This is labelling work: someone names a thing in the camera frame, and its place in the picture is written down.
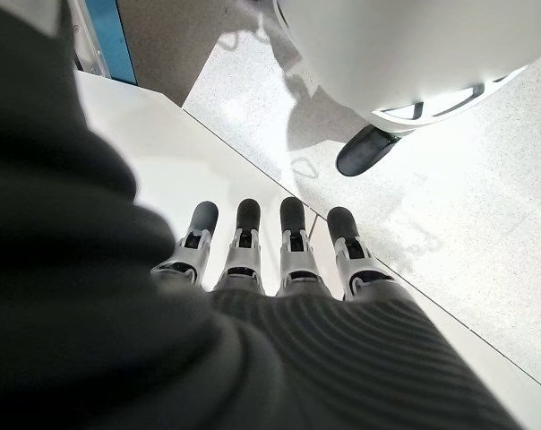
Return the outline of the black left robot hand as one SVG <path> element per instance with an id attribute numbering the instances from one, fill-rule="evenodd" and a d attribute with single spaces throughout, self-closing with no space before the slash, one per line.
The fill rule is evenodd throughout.
<path id="1" fill-rule="evenodd" d="M 0 1 L 0 426 L 8 429 L 515 429 L 349 211 L 335 299 L 301 203 L 286 269 L 205 292 L 123 159 L 86 124 L 64 1 Z"/>

